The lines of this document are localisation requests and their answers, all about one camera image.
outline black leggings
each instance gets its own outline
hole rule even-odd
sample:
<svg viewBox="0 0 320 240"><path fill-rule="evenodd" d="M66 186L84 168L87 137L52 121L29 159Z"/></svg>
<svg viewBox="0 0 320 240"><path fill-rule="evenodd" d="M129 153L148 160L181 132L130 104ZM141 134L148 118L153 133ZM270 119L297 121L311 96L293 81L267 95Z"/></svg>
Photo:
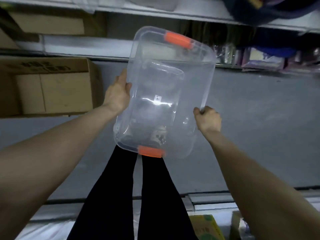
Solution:
<svg viewBox="0 0 320 240"><path fill-rule="evenodd" d="M137 153L115 147L67 240L134 240L132 190L136 160ZM142 156L142 164L143 186L138 240L197 240L163 159Z"/></svg>

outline white label sticker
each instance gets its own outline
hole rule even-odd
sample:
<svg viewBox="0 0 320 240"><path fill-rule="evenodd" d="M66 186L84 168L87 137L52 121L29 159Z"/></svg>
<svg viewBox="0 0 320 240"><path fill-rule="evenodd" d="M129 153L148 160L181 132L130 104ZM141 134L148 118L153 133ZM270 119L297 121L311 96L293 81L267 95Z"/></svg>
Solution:
<svg viewBox="0 0 320 240"><path fill-rule="evenodd" d="M156 101L156 102L161 102L161 99L162 99L162 97L159 95L154 96L154 101Z"/></svg>

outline gray floor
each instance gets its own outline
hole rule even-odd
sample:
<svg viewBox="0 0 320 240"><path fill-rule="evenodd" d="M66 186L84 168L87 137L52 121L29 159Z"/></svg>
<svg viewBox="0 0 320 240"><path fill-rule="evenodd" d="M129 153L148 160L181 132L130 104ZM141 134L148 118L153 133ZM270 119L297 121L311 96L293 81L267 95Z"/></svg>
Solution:
<svg viewBox="0 0 320 240"><path fill-rule="evenodd" d="M98 64L105 88L126 67L126 63ZM222 132L228 138L290 185L302 187L320 185L319 101L320 80L314 78L279 78L216 69L207 104L221 113ZM70 118L0 120L0 147L67 120ZM198 135L187 158L165 159L173 182L182 194L227 190L209 144L200 133ZM50 199L85 198L102 173L114 146L112 125L109 125ZM133 194L139 196L142 186L140 159L134 180Z"/></svg>

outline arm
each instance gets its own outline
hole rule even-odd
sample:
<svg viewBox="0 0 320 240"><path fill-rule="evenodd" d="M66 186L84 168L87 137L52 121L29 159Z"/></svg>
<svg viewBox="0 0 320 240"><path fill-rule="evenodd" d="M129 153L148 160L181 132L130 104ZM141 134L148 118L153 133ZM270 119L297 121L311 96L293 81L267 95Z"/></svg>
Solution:
<svg viewBox="0 0 320 240"><path fill-rule="evenodd" d="M221 133L221 117L206 106L194 109L228 189L257 239L318 239L320 214L298 191L263 168Z"/></svg>
<svg viewBox="0 0 320 240"><path fill-rule="evenodd" d="M131 86L124 70L102 106L0 151L0 239L16 238L106 124L126 109Z"/></svg>

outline person's right arm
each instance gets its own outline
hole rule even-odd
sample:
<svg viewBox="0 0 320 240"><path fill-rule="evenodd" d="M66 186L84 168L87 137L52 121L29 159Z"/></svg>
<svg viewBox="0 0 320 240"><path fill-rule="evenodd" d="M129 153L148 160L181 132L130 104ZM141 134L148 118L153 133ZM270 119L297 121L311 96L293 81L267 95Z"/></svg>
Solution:
<svg viewBox="0 0 320 240"><path fill-rule="evenodd" d="M294 188L266 170L220 132L221 117L194 109L198 129L210 143L228 189L254 236L261 239L320 238L320 214Z"/></svg>

